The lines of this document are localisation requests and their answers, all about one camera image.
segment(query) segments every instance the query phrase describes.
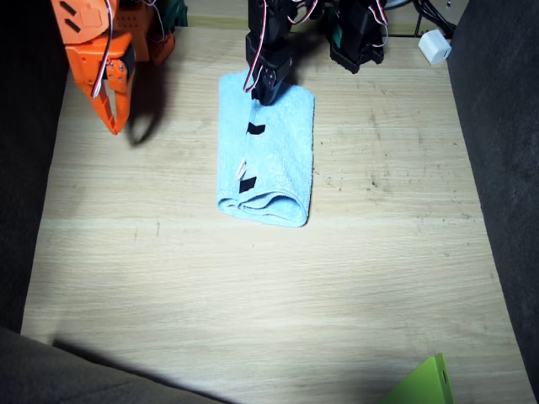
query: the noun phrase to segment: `light blue towel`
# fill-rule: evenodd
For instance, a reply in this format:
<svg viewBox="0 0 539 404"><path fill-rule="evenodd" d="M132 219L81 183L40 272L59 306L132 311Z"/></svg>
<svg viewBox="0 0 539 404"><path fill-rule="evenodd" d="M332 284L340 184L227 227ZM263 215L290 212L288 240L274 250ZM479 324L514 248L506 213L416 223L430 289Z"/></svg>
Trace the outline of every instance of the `light blue towel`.
<svg viewBox="0 0 539 404"><path fill-rule="evenodd" d="M246 76L220 81L217 206L244 219L303 226L311 202L314 97L288 86L264 107L243 92ZM249 123L257 126L253 133L263 132L248 133Z"/></svg>

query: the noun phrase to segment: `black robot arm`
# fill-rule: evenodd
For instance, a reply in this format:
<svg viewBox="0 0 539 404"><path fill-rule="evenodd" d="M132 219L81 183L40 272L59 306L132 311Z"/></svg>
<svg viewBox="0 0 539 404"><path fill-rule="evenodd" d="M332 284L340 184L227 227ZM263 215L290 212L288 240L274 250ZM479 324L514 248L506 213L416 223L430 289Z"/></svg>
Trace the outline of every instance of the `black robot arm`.
<svg viewBox="0 0 539 404"><path fill-rule="evenodd" d="M387 27L385 3L386 0L340 0L338 7L325 7L323 0L248 0L246 59L250 70L244 90L262 105L275 101L292 66L288 34L292 25L307 19L322 17L331 58L347 70L357 73L362 63L381 63L381 27ZM307 13L296 20L298 7L306 7Z"/></svg>

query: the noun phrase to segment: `wood grain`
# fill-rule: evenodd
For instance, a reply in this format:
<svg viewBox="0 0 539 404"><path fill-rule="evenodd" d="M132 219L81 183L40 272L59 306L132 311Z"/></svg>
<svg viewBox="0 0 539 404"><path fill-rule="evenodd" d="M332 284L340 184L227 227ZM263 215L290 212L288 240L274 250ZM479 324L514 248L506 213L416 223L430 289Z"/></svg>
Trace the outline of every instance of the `wood grain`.
<svg viewBox="0 0 539 404"><path fill-rule="evenodd" d="M468 0L452 0L450 8L446 6L447 0L432 0L432 3L448 21L457 24ZM248 0L187 0L186 4L190 26L248 30ZM413 35L418 16L411 3L387 11L391 35ZM420 32L435 28L423 19Z"/></svg>
<svg viewBox="0 0 539 404"><path fill-rule="evenodd" d="M457 402L533 402L446 65L413 39L354 76L326 45L302 63L311 217L284 229L216 208L217 85L244 32L177 35L139 146L68 79L23 333L233 402L374 403L439 352Z"/></svg>

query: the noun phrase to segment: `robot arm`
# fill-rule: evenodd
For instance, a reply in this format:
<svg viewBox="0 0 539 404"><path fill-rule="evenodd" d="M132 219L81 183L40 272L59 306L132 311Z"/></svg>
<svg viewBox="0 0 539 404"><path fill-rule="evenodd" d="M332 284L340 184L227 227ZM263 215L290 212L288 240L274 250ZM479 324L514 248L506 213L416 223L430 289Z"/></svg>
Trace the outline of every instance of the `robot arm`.
<svg viewBox="0 0 539 404"><path fill-rule="evenodd" d="M77 86L107 128L117 134L129 117L135 62L162 63L174 48L170 33L147 38L158 13L145 0L51 0ZM116 116L101 85L115 92Z"/></svg>
<svg viewBox="0 0 539 404"><path fill-rule="evenodd" d="M323 0L248 0L246 59L250 69L244 90L262 105L272 104L292 66L287 39L291 27L321 16L334 61L352 73L368 61L381 63L381 27L387 28L385 3L386 0L340 0L338 11L336 7L324 7ZM307 13L296 21L298 7L306 7Z"/></svg>

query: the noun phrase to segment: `green object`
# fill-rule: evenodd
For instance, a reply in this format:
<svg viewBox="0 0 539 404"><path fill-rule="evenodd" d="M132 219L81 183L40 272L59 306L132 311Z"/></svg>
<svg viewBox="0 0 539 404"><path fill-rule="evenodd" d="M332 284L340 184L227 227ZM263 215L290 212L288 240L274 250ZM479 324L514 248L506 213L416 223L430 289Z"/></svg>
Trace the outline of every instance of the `green object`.
<svg viewBox="0 0 539 404"><path fill-rule="evenodd" d="M444 355L428 358L378 404L454 404Z"/></svg>
<svg viewBox="0 0 539 404"><path fill-rule="evenodd" d="M187 26L187 8L184 0L172 0L168 3L163 16L163 29L169 32L175 26Z"/></svg>
<svg viewBox="0 0 539 404"><path fill-rule="evenodd" d="M329 41L333 41L335 46L340 49L340 42L343 39L343 29L339 24L339 16L335 8L326 8L322 17L323 31Z"/></svg>

